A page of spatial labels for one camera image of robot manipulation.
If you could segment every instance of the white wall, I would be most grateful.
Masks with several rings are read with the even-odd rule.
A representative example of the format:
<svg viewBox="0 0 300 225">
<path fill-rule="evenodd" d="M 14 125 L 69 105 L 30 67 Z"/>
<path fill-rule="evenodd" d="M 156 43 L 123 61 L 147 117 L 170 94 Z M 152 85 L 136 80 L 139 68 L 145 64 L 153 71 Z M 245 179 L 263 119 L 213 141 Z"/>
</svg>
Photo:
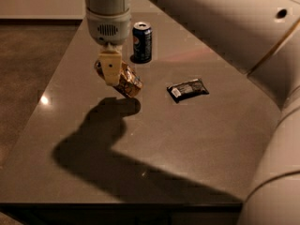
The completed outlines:
<svg viewBox="0 0 300 225">
<path fill-rule="evenodd" d="M 132 11 L 157 12 L 147 0 L 132 0 Z M 82 19 L 84 0 L 0 0 L 0 19 Z"/>
</svg>

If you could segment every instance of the white robotic arm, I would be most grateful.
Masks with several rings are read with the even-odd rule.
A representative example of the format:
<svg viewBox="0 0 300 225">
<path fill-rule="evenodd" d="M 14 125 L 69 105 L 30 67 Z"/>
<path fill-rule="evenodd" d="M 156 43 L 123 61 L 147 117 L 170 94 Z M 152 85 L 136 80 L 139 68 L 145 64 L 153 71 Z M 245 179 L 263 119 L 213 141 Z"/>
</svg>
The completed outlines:
<svg viewBox="0 0 300 225">
<path fill-rule="evenodd" d="M 291 179 L 300 180 L 300 0 L 151 1 L 247 74 L 282 109 L 239 223 L 299 224 L 300 185 Z M 101 46 L 121 45 L 129 31 L 128 0 L 86 0 L 86 5 L 91 36 Z M 288 192 L 280 193 L 285 188 Z"/>
</svg>

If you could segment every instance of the gray table surface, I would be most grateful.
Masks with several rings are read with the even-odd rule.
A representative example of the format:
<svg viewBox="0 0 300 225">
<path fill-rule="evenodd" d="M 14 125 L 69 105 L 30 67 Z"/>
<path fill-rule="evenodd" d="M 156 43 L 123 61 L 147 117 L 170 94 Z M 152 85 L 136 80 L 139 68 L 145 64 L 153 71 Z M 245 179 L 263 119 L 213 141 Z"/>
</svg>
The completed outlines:
<svg viewBox="0 0 300 225">
<path fill-rule="evenodd" d="M 0 173 L 0 203 L 240 203 L 279 111 L 261 90 L 163 13 L 153 60 L 124 60 L 144 88 L 124 99 L 93 70 L 98 45 L 82 22 Z M 173 83 L 202 78 L 208 96 L 176 104 Z"/>
</svg>

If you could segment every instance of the soda can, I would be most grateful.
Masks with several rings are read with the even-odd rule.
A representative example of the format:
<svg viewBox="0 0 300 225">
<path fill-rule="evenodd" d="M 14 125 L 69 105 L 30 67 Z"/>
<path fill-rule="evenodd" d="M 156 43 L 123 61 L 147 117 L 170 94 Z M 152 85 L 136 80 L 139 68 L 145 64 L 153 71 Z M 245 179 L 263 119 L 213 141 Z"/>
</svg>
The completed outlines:
<svg viewBox="0 0 300 225">
<path fill-rule="evenodd" d="M 132 29 L 133 61 L 147 63 L 152 59 L 152 29 L 149 22 L 136 22 Z"/>
</svg>

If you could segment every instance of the can lid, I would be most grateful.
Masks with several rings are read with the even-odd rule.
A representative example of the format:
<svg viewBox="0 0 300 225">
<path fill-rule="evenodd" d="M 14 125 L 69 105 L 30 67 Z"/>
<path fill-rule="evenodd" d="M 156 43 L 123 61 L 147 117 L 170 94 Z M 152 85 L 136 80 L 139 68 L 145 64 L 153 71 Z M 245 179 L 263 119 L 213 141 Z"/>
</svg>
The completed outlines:
<svg viewBox="0 0 300 225">
<path fill-rule="evenodd" d="M 135 22 L 133 27 L 138 30 L 147 30 L 151 27 L 149 22 Z"/>
</svg>

